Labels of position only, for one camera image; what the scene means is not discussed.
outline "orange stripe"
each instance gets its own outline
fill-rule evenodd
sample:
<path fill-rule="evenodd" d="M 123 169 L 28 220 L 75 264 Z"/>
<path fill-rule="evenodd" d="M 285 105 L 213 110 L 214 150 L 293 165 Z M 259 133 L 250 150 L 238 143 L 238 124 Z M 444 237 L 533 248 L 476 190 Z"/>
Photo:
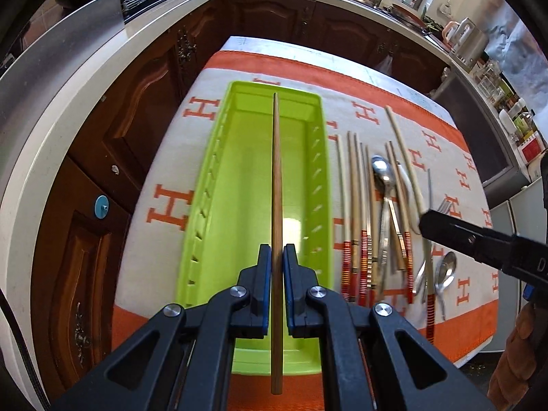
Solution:
<path fill-rule="evenodd" d="M 365 100 L 373 105 L 390 105 L 394 112 L 413 120 L 424 128 L 439 134 L 468 154 L 468 146 L 455 127 L 444 122 L 426 109 L 376 86 L 361 82 L 348 75 L 326 70 L 308 63 L 271 57 L 243 51 L 219 51 L 207 62 L 206 68 L 243 71 L 296 80 L 341 92 Z"/>
<path fill-rule="evenodd" d="M 499 301 L 490 303 L 439 323 L 434 331 L 434 345 L 452 362 L 471 353 L 497 331 Z"/>
<path fill-rule="evenodd" d="M 112 311 L 112 350 L 124 343 L 147 321 L 148 318 L 126 311 L 115 304 Z"/>
<path fill-rule="evenodd" d="M 404 293 L 392 289 L 386 294 Z M 452 362 L 472 352 L 497 330 L 498 300 L 436 325 L 435 345 Z M 114 350 L 147 319 L 114 305 Z M 232 374 L 228 392 L 229 411 L 320 411 L 323 405 L 322 375 L 285 376 L 283 395 L 270 394 L 270 377 Z"/>

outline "metal screw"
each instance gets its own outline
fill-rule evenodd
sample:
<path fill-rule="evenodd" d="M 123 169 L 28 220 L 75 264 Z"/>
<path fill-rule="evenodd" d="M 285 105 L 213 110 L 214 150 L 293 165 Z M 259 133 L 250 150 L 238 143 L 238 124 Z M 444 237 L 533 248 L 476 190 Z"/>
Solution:
<path fill-rule="evenodd" d="M 176 317 L 182 310 L 183 308 L 181 308 L 178 304 L 171 303 L 164 307 L 164 315 L 166 317 Z"/>
<path fill-rule="evenodd" d="M 392 306 L 386 303 L 379 303 L 375 306 L 375 312 L 382 317 L 388 317 L 392 313 Z"/>
<path fill-rule="evenodd" d="M 236 298 L 242 298 L 246 293 L 247 289 L 243 286 L 232 286 L 230 288 L 230 295 L 235 296 Z"/>
<path fill-rule="evenodd" d="M 323 298 L 327 295 L 327 290 L 322 286 L 314 286 L 310 288 L 310 295 L 314 298 Z"/>

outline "green plastic tray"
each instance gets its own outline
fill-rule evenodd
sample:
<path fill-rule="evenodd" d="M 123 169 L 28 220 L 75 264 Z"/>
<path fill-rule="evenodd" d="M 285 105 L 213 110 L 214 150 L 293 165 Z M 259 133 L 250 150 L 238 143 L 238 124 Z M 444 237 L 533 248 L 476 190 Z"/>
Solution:
<path fill-rule="evenodd" d="M 332 217 L 321 99 L 274 85 L 233 82 L 219 109 L 188 219 L 177 301 L 207 303 L 257 264 L 271 239 L 272 99 L 279 94 L 283 241 L 332 287 Z M 284 338 L 286 375 L 321 371 L 316 339 Z M 270 374 L 270 337 L 236 341 L 232 372 Z"/>

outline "metal spoon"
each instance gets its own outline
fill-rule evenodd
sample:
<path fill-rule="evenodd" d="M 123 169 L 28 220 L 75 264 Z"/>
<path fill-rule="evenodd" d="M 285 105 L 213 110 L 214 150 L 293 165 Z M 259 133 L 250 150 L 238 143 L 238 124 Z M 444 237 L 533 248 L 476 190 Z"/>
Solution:
<path fill-rule="evenodd" d="M 436 272 L 436 296 L 439 299 L 439 304 L 442 307 L 442 318 L 446 320 L 445 301 L 443 300 L 443 291 L 455 279 L 455 270 L 457 268 L 457 256 L 455 252 L 447 252 L 443 257 L 441 264 Z"/>
<path fill-rule="evenodd" d="M 383 209 L 380 220 L 379 232 L 379 263 L 380 263 L 380 288 L 379 295 L 384 290 L 384 278 L 386 272 L 386 262 L 388 258 L 388 244 L 390 238 L 390 206 L 388 201 L 396 180 L 391 165 L 382 156 L 375 155 L 371 158 L 371 166 L 375 174 L 377 186 L 383 191 Z"/>

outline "floor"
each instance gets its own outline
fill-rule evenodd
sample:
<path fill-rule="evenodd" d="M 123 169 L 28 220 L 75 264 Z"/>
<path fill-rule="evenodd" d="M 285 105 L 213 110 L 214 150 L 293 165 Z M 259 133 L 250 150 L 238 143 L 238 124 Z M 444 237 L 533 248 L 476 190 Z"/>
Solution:
<path fill-rule="evenodd" d="M 502 352 L 495 353 L 479 353 L 462 368 L 461 372 L 467 376 L 470 381 L 478 387 L 478 389 L 487 394 L 489 389 L 489 380 L 493 371 L 497 367 L 499 358 Z"/>

